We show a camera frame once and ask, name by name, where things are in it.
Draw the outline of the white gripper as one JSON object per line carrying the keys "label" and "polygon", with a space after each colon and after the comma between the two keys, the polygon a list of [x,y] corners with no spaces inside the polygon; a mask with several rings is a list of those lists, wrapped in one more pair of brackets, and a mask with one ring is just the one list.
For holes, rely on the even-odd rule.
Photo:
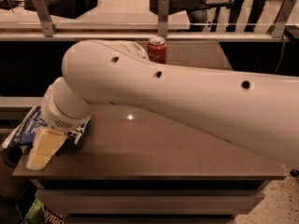
{"label": "white gripper", "polygon": [[63,77],[58,77],[44,94],[41,115],[57,130],[43,127],[37,131],[26,164],[29,170],[46,166],[66,140],[64,132],[76,130],[90,119],[91,107],[68,87]]}

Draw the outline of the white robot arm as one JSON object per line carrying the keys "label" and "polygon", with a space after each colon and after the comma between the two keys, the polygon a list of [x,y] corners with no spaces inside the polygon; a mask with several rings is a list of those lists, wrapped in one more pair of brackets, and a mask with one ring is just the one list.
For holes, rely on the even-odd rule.
{"label": "white robot arm", "polygon": [[41,102],[55,130],[75,130],[96,107],[132,106],[299,167],[298,77],[154,63],[120,40],[80,41],[61,69]]}

